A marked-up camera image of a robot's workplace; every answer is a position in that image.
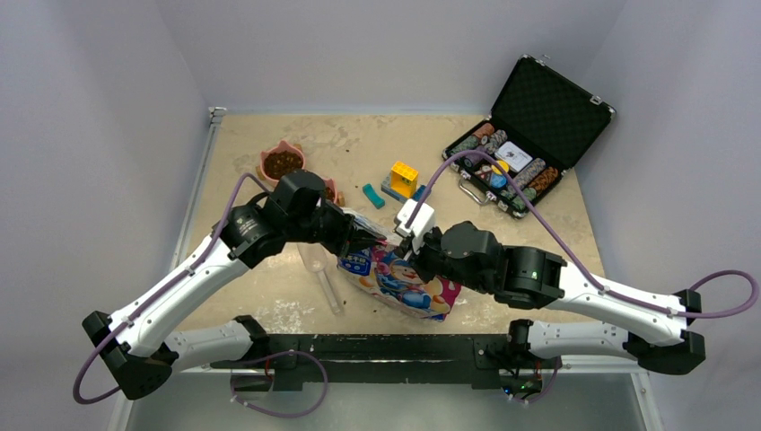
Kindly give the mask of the colourful pet food bag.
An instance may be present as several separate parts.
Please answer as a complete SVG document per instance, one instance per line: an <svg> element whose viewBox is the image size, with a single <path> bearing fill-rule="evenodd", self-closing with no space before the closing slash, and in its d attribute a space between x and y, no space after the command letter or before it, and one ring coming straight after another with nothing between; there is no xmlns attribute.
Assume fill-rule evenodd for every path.
<svg viewBox="0 0 761 431"><path fill-rule="evenodd" d="M444 321L455 304L462 285L442 277L429 282L396 252L401 237L352 208L344 209L357 222L385 237L370 248L337 260L337 269L351 284L388 306L420 319Z"/></svg>

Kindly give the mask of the clear plastic scoop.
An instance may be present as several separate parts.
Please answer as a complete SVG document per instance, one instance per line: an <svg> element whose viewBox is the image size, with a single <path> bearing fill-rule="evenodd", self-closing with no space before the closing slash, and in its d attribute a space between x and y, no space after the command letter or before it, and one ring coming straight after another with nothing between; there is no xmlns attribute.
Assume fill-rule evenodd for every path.
<svg viewBox="0 0 761 431"><path fill-rule="evenodd" d="M335 315L342 315L344 313L343 304L338 300L336 291L328 278L329 261L323 247L317 243L299 242L297 250L303 266L317 278L330 310Z"/></svg>

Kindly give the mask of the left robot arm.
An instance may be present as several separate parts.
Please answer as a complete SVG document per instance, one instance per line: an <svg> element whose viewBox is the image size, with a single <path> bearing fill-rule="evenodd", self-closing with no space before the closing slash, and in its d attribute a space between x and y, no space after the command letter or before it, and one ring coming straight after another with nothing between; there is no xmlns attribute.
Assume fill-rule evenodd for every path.
<svg viewBox="0 0 761 431"><path fill-rule="evenodd" d="M81 394L96 359L130 400L147 396L181 370L216 362L262 364L270 353L268 335L250 316L205 330L176 329L215 292L288 243L318 244L344 258L384 241L383 234L329 201L325 189L320 176L297 170L244 205L229 198L212 232L160 282L115 312L89 314L83 329L94 350L74 379L74 399L103 399Z"/></svg>

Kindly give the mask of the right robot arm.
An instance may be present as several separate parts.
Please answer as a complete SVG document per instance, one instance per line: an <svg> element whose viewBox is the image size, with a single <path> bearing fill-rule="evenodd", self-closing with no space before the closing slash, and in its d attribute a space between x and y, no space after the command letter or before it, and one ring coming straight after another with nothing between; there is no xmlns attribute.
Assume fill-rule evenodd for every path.
<svg viewBox="0 0 761 431"><path fill-rule="evenodd" d="M706 359L704 337L689 330L684 315L698 310L700 298L687 290L655 294L586 276L554 253L503 245L470 222L411 234L398 251L425 280L445 278L514 309L588 317L573 324L512 323L503 352L515 365L535 357L601 355L633 360L659 374L685 375Z"/></svg>

